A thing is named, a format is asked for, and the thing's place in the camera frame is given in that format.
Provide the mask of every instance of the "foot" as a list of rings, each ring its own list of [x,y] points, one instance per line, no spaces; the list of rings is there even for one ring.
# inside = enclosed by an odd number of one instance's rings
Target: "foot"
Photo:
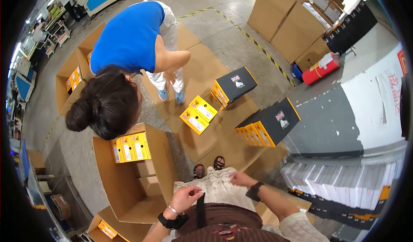
[[[180,93],[175,92],[175,100],[178,105],[182,105],[185,103],[186,95],[185,91],[182,90]]]
[[[214,169],[218,171],[218,170],[223,169],[224,167],[225,167],[224,157],[222,156],[216,157],[214,160]]]
[[[194,179],[201,179],[205,176],[205,167],[202,164],[198,164],[194,168]]]
[[[162,101],[167,101],[169,99],[169,93],[166,88],[164,90],[158,90],[158,95]]]

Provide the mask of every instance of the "red fire extinguisher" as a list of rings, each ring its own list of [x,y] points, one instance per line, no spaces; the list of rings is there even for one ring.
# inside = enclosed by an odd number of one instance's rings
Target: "red fire extinguisher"
[[[339,59],[339,56],[333,52],[323,56],[320,61],[303,73],[303,81],[305,84],[311,85],[337,70],[339,67]]]

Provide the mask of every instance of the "silver bracelet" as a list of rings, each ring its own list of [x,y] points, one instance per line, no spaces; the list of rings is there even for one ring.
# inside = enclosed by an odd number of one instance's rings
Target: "silver bracelet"
[[[168,208],[171,209],[174,213],[178,214],[178,215],[185,215],[183,212],[177,212],[177,210],[175,210],[174,208],[172,208],[170,205],[168,205]]]

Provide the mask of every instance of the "person's hand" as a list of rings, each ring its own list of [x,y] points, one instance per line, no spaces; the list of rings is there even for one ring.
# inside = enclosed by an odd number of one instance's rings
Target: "person's hand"
[[[183,186],[175,191],[171,201],[171,207],[177,212],[183,212],[189,209],[194,202],[204,195],[201,188],[195,185]],[[163,216],[166,219],[176,219],[176,213],[167,208]]]
[[[175,83],[175,80],[176,80],[176,74],[175,74],[175,72],[169,72],[169,70],[168,70],[168,71],[164,71],[164,72],[163,72],[163,77],[166,79],[166,81],[170,81],[171,84],[174,84],[174,83]]]
[[[250,189],[251,186],[255,185],[258,182],[244,172],[235,172],[230,174],[229,177],[231,178],[232,184],[245,186],[248,189]]]

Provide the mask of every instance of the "blue shirt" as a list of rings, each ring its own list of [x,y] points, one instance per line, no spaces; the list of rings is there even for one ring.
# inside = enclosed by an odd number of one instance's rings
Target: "blue shirt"
[[[155,40],[163,23],[163,7],[155,1],[132,5],[112,18],[95,44],[90,68],[97,74],[109,64],[129,73],[155,71]]]

